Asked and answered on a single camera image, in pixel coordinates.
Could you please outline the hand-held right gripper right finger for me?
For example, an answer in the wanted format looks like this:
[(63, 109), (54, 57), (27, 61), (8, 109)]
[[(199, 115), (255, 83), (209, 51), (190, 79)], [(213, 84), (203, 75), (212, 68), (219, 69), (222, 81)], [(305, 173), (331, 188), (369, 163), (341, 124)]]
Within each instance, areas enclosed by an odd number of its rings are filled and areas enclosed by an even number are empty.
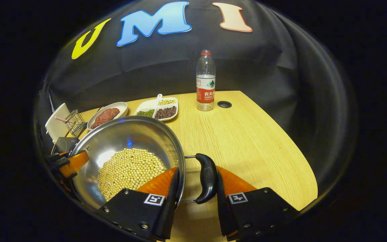
[(299, 210), (272, 188), (255, 188), (234, 173), (216, 168), (218, 216), (227, 241), (260, 241), (299, 216)]

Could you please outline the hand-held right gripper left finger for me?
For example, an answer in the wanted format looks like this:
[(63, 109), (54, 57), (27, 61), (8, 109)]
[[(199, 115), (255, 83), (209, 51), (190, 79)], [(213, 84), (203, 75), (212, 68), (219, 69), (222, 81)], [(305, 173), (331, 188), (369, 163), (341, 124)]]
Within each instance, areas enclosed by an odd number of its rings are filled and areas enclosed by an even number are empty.
[(96, 214), (115, 227), (146, 241), (170, 238), (179, 168), (171, 168), (138, 190), (123, 189), (101, 206)]

